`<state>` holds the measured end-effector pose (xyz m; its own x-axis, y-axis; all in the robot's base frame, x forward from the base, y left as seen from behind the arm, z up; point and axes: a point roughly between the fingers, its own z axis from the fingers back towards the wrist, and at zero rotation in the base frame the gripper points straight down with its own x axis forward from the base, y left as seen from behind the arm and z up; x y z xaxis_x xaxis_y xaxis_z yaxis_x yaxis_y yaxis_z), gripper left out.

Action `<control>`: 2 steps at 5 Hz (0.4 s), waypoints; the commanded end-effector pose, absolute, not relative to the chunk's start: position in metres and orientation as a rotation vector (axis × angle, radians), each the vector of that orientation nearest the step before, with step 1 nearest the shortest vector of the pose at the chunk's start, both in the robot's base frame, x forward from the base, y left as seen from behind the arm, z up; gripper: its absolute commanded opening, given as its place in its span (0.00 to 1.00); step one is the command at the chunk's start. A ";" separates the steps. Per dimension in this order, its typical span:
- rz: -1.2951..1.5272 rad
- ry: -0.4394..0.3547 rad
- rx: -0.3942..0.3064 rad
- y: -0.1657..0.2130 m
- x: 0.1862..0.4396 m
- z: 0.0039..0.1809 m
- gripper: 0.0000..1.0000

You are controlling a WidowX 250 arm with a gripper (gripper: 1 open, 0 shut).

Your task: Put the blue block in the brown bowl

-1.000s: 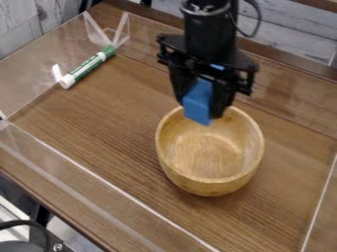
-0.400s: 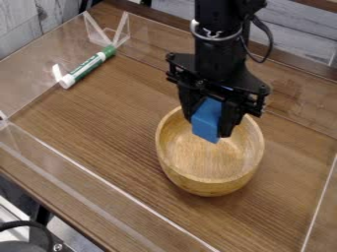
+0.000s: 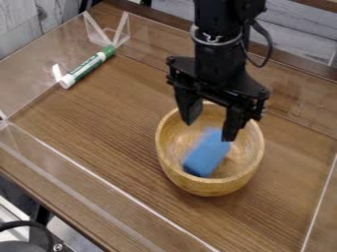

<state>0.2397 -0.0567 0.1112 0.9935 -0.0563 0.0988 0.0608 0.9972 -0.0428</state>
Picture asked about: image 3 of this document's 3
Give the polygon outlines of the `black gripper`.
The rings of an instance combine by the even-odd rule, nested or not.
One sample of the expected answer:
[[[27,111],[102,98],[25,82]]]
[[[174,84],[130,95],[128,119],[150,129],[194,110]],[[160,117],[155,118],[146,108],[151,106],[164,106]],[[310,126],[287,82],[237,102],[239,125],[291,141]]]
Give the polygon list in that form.
[[[183,122],[191,126],[203,111],[203,101],[226,108],[221,140],[233,142],[250,119],[259,120],[270,98],[267,88],[250,76],[246,67],[222,69],[196,58],[167,58],[167,84],[174,88]]]

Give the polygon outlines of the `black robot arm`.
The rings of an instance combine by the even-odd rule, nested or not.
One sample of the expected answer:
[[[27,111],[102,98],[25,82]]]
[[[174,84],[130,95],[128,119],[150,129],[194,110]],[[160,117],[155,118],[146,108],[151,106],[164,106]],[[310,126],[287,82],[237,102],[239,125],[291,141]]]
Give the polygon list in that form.
[[[270,97],[246,71],[250,32],[271,37],[257,22],[266,0],[194,0],[194,6],[195,55],[167,58],[167,83],[186,124],[196,121],[206,100],[226,108],[221,139],[231,142],[246,123],[262,118]]]

